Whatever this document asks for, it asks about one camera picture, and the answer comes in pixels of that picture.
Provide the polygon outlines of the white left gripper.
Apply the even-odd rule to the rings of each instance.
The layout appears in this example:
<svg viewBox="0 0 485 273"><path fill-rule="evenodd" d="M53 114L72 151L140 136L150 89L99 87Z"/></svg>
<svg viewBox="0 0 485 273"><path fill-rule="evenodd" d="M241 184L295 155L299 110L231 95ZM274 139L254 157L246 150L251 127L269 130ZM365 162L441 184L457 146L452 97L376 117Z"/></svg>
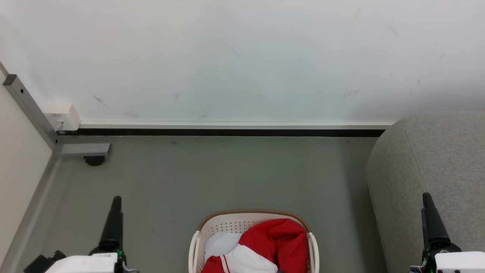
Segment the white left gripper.
<svg viewBox="0 0 485 273"><path fill-rule="evenodd" d="M122 198L115 196L111 202L98 247L87 256L68 256L56 261L47 273L126 273L126 256L116 243L123 245Z"/></svg>

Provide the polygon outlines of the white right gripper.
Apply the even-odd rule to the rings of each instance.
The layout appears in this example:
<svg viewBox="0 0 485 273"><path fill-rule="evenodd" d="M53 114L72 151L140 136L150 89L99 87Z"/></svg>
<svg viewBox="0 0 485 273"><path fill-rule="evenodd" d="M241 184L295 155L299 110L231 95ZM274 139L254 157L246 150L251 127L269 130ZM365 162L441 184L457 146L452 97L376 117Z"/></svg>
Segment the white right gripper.
<svg viewBox="0 0 485 273"><path fill-rule="evenodd" d="M451 243L430 193L422 195L422 264L411 266L411 273L484 273L484 252L463 252Z"/></svg>

